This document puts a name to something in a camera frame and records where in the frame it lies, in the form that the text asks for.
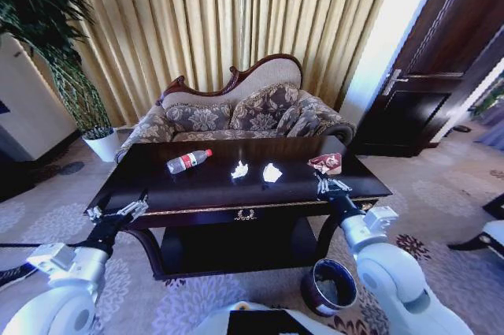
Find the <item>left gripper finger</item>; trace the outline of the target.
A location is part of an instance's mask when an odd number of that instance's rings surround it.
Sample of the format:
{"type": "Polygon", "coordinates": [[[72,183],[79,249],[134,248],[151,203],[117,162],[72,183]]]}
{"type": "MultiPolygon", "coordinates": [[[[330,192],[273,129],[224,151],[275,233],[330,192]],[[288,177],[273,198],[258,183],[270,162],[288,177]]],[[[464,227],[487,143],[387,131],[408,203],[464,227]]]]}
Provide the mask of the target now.
{"type": "Polygon", "coordinates": [[[129,214],[131,216],[143,215],[149,207],[147,200],[148,200],[148,189],[145,188],[136,201],[133,201],[133,202],[129,203],[127,206],[118,210],[117,214],[123,215],[123,216],[129,215],[129,214]]]}
{"type": "Polygon", "coordinates": [[[96,205],[86,209],[86,215],[91,221],[97,221],[103,216],[103,207],[105,204],[103,201],[99,201],[96,205]]]}

